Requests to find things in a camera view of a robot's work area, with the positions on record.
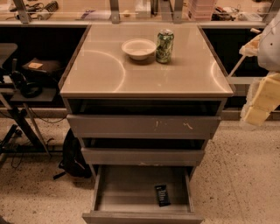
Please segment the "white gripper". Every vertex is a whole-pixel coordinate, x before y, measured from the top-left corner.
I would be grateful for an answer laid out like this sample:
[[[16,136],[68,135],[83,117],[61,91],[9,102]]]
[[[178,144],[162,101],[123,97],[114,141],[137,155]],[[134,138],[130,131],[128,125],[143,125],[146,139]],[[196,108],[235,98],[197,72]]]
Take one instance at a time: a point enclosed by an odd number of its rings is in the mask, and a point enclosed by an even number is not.
[[[246,57],[257,55],[261,34],[243,45],[239,54]],[[255,81],[249,88],[247,102],[242,108],[245,123],[262,126],[266,119],[280,105],[280,73],[268,73]]]

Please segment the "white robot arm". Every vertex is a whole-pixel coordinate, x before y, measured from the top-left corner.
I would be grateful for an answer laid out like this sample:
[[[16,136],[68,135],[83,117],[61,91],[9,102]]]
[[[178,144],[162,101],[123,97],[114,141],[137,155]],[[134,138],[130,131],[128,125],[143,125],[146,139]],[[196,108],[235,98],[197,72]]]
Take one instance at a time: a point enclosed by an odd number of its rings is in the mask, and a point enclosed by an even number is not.
[[[258,66],[269,72],[260,80],[256,92],[247,99],[241,112],[245,123],[261,126],[280,105],[280,11],[261,34],[241,47],[239,54],[256,56]]]

